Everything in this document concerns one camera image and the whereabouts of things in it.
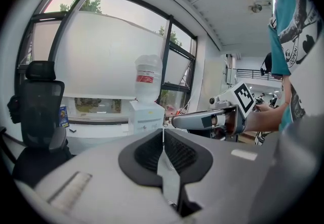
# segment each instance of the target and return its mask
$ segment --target roller blind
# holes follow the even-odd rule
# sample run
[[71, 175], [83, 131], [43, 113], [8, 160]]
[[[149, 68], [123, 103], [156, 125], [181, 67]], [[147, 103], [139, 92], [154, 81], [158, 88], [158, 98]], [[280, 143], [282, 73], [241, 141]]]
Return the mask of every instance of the roller blind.
[[41, 22], [34, 25], [32, 39], [32, 59], [47, 60], [51, 46], [61, 21]]
[[189, 63], [189, 59], [173, 50], [169, 50], [165, 83], [180, 84]]
[[64, 96], [135, 98], [135, 60], [160, 56], [163, 37], [133, 23], [89, 12], [71, 18], [56, 56]]

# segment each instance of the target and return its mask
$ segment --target black mesh chair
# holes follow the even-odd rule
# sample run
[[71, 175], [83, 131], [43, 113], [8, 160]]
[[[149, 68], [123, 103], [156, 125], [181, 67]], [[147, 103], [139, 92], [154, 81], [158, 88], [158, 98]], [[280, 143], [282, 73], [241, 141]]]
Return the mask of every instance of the black mesh chair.
[[55, 81], [54, 62], [31, 62], [26, 78], [20, 87], [20, 117], [27, 148], [17, 159], [13, 178], [34, 187], [72, 155], [66, 130], [59, 126], [64, 83]]

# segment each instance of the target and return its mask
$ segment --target teal t-shirt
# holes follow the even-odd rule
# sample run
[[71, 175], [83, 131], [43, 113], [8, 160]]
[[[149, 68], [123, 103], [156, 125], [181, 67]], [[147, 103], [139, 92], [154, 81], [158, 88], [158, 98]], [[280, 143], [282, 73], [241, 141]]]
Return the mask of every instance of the teal t-shirt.
[[[323, 21], [312, 0], [276, 0], [269, 31], [272, 74], [291, 75], [317, 41]], [[279, 130], [305, 115], [295, 89], [286, 108]]]

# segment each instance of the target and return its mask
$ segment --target white box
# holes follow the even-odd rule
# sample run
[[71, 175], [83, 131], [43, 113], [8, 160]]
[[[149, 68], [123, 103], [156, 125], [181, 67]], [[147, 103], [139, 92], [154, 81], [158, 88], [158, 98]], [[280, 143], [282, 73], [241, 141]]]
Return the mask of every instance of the white box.
[[220, 101], [226, 100], [232, 105], [238, 105], [244, 118], [248, 116], [255, 105], [255, 100], [243, 81], [218, 95], [218, 98]]
[[129, 135], [163, 127], [165, 109], [162, 106], [156, 103], [144, 104], [138, 101], [130, 101], [130, 104]]

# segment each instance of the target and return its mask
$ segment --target window frame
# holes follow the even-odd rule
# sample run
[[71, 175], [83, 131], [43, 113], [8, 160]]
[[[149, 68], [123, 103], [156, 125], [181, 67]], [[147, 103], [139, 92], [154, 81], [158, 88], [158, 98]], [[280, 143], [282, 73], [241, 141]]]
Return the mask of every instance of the window frame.
[[[16, 67], [15, 67], [15, 95], [19, 95], [19, 87], [22, 81], [24, 80], [24, 75], [27, 69], [28, 65], [20, 65], [20, 62], [24, 59], [24, 56], [26, 56], [28, 52], [28, 48], [30, 45], [30, 39], [32, 38], [32, 31], [34, 28], [34, 24], [43, 22], [43, 20], [48, 21], [61, 21], [61, 24], [55, 34], [53, 43], [51, 45], [50, 53], [48, 60], [49, 61], [55, 61], [56, 53], [58, 50], [58, 46], [60, 43], [60, 40], [64, 34], [64, 31], [66, 29], [66, 26], [71, 19], [71, 15], [79, 10], [79, 8], [82, 6], [84, 1], [86, 0], [76, 0], [74, 4], [71, 6], [69, 11], [64, 12], [50, 12], [50, 13], [44, 13], [47, 6], [51, 3], [52, 0], [42, 0], [40, 4], [35, 9], [33, 15], [31, 16], [23, 37], [20, 42], [20, 47], [18, 50], [17, 60], [16, 60]], [[154, 13], [162, 16], [167, 20], [165, 33], [164, 33], [164, 40], [163, 40], [163, 46], [161, 49], [161, 59], [163, 62], [163, 70], [162, 70], [162, 76], [161, 76], [161, 88], [160, 88], [160, 94], [156, 101], [156, 103], [160, 103], [160, 97], [162, 90], [171, 90], [171, 91], [179, 91], [186, 93], [186, 99], [185, 99], [185, 105], [190, 100], [191, 90], [192, 90], [192, 84], [193, 84], [193, 78], [194, 78], [194, 70], [195, 70], [195, 57], [196, 57], [196, 50], [197, 50], [197, 37], [194, 36], [187, 28], [185, 28], [180, 22], [174, 19], [172, 15], [169, 15], [162, 11], [161, 9], [145, 2], [142, 0], [127, 0], [130, 2], [133, 2], [137, 5], [140, 5], [146, 9], [149, 9], [153, 11]], [[172, 31], [172, 25], [175, 24], [178, 28], [180, 28], [183, 32], [185, 32], [189, 37], [192, 39], [190, 51], [186, 51], [180, 46], [176, 45], [175, 43], [170, 41], [171, 31]], [[169, 50], [172, 50], [174, 52], [177, 52], [178, 54], [188, 58], [190, 60], [189, 64], [189, 73], [187, 75], [188, 78], [188, 86], [183, 85], [176, 85], [171, 83], [164, 83], [166, 69], [167, 69], [167, 62], [168, 62], [168, 55]], [[121, 123], [127, 123], [128, 119], [76, 119], [76, 118], [69, 118], [70, 123], [76, 123], [76, 124], [103, 124], [103, 125], [111, 125], [111, 124], [121, 124]]]

